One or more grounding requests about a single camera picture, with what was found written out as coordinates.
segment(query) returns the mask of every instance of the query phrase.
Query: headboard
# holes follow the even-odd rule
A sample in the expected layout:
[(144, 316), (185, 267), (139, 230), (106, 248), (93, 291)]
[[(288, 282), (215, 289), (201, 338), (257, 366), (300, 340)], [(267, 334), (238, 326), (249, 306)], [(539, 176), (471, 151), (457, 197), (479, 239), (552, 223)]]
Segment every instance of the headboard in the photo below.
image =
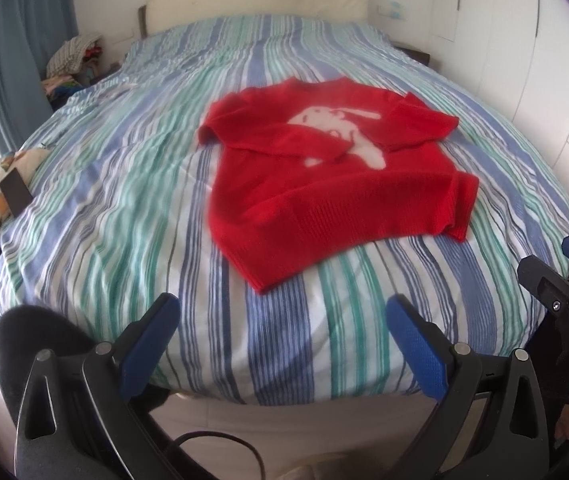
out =
[(296, 14), (330, 22), (366, 22), (369, 0), (149, 0), (138, 9), (140, 35), (176, 25), (242, 14)]

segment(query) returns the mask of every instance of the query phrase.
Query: white graphic on sweater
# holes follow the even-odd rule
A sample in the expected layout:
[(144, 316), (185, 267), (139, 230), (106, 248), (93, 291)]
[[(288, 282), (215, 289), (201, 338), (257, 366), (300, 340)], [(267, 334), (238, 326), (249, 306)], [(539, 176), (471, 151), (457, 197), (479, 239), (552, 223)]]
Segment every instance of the white graphic on sweater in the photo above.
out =
[[(379, 120), (382, 118), (380, 114), (367, 112), (366, 110), (313, 106), (306, 108), (294, 118), (290, 119), (289, 124), (311, 126), (325, 134), (352, 142), (353, 147), (348, 153), (359, 156), (372, 170), (383, 170), (386, 168), (387, 163), (384, 160), (382, 150), (362, 135), (362, 132), (356, 124), (345, 119), (345, 113), (366, 117), (368, 119)], [(309, 157), (306, 158), (304, 164), (307, 167), (311, 167), (321, 162), (322, 161), (318, 158)]]

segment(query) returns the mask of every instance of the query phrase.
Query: red sweater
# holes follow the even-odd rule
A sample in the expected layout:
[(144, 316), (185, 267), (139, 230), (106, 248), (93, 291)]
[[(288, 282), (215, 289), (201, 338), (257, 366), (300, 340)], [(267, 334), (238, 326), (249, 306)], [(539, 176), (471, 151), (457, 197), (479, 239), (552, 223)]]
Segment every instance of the red sweater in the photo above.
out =
[(466, 236), (477, 177), (438, 140), (458, 118), (346, 78), (247, 88), (214, 103), (201, 144), (224, 144), (209, 224), (258, 291), (388, 237)]

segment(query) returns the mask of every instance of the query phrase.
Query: striped bedspread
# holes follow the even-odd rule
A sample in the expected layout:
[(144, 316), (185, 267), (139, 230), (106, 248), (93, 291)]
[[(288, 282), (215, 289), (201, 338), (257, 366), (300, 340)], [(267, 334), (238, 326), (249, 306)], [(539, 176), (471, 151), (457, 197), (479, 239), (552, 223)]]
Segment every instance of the striped bedspread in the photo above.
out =
[[(468, 240), (379, 240), (265, 296), (251, 290), (212, 243), (220, 147), (198, 147), (195, 132), (214, 100), (291, 76), (411, 91), (460, 117), (443, 149), (480, 179)], [(411, 392), (385, 326), (390, 295), (405, 294), (452, 341), (504, 355), (543, 317), (517, 284), (518, 261), (537, 254), (569, 275), (569, 202), (538, 153), (367, 25), (252, 16), (173, 28), (76, 94), (27, 143), (41, 144), (53, 151), (36, 198), (0, 234), (0, 315), (39, 304), (113, 340), (169, 291), (183, 315), (154, 381), (174, 390), (266, 405)]]

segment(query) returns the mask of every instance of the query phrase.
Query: silver bolt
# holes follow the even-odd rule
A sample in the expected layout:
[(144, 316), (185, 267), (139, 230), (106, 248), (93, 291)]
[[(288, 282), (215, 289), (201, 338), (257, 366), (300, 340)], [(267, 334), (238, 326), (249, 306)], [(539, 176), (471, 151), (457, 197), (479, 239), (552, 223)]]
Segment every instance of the silver bolt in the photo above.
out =
[(51, 350), (49, 350), (48, 348), (45, 348), (44, 350), (40, 350), (36, 354), (36, 359), (38, 361), (46, 361), (49, 357), (51, 357)]
[(453, 349), (455, 350), (456, 354), (459, 355), (469, 355), (471, 353), (471, 347), (466, 343), (456, 343), (453, 345)]
[(111, 343), (109, 341), (103, 341), (96, 346), (96, 354), (107, 355), (111, 351)]
[(529, 354), (527, 354), (526, 350), (522, 350), (521, 348), (518, 348), (515, 350), (515, 358), (518, 361), (526, 361), (529, 359)]

